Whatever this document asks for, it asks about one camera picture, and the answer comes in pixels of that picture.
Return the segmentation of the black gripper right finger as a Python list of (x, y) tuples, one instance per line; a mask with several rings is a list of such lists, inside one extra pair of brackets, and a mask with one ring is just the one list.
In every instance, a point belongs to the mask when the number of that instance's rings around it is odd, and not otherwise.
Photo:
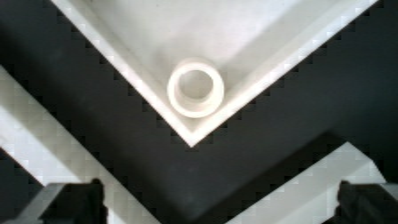
[(398, 224), (398, 184), (343, 181), (333, 224)]

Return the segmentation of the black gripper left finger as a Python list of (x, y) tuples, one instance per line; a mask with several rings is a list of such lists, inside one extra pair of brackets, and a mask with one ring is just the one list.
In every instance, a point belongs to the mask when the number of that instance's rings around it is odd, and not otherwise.
[(40, 191), (9, 224), (107, 224), (105, 186), (52, 183)]

